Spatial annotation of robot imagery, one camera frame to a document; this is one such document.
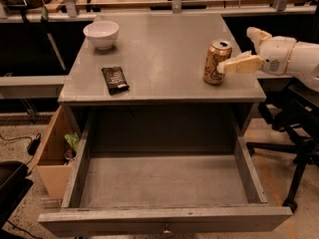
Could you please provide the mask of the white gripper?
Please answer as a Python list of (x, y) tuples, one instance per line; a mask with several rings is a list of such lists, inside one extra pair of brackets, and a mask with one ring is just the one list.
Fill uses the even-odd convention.
[(248, 27), (246, 36), (253, 43), (254, 49), (259, 50), (258, 55), (252, 55), (250, 51), (241, 53), (220, 62), (217, 71), (222, 74), (250, 74), (262, 67), (261, 71), (266, 74), (284, 75), (297, 40), (281, 36), (271, 38), (271, 34), (255, 27)]

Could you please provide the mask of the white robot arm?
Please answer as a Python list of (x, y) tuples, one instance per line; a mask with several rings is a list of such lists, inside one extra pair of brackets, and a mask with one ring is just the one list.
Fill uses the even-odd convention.
[(255, 73), (257, 70), (277, 77), (290, 76), (307, 88), (319, 91), (319, 45), (297, 41), (292, 37), (272, 36), (255, 27), (248, 27), (246, 36), (256, 54), (250, 51), (217, 65), (226, 73)]

